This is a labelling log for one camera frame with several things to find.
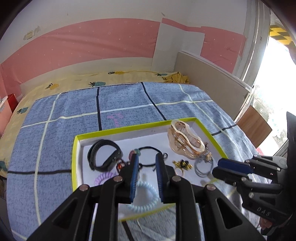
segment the brown wooden panel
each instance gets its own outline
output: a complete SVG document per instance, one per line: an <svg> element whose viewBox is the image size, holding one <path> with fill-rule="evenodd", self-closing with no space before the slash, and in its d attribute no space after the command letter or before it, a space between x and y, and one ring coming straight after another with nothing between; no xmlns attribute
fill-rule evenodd
<svg viewBox="0 0 296 241"><path fill-rule="evenodd" d="M248 107L237 122L237 125L250 139L255 148L257 148L272 131L267 122L252 106Z"/></svg>

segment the yellow and black checkered fabric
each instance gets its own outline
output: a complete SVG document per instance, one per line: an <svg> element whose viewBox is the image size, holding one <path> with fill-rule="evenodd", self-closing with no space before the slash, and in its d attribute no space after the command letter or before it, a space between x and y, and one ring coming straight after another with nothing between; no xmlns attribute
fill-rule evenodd
<svg viewBox="0 0 296 241"><path fill-rule="evenodd" d="M289 45L290 47L292 45L293 47L295 47L295 44L293 43L293 40L290 37L289 33L285 29L277 25L270 26L269 36L283 45Z"/></svg>

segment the hand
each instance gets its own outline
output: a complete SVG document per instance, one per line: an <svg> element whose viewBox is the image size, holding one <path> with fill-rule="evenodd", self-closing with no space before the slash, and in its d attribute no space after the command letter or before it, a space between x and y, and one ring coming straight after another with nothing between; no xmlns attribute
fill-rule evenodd
<svg viewBox="0 0 296 241"><path fill-rule="evenodd" d="M264 230L266 228L270 228L272 226L272 222L270 222L264 218L260 218L259 225Z"/></svg>

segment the black wristband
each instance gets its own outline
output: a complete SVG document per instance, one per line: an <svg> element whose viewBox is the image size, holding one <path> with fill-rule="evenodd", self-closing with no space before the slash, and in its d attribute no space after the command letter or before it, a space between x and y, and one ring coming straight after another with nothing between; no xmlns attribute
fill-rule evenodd
<svg viewBox="0 0 296 241"><path fill-rule="evenodd" d="M103 163L101 166L96 166L96 153L98 150L105 145L113 146L116 148L116 150L107 158L107 160ZM109 172L111 171L114 166L117 164L118 159L121 159L123 156L123 153L119 146L110 140L98 140L95 144L92 145L92 147L89 149L89 152L87 153L87 159L89 161L89 167L92 170L97 170L99 172Z"/></svg>

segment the crumpled yellow fabric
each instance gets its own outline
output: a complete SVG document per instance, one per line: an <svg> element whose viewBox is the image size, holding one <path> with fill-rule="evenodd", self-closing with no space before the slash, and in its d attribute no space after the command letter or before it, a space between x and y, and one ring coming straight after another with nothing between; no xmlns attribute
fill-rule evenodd
<svg viewBox="0 0 296 241"><path fill-rule="evenodd" d="M183 76L181 73L177 72L175 74L163 77L165 83L179 83L179 84L190 84L188 76Z"/></svg>

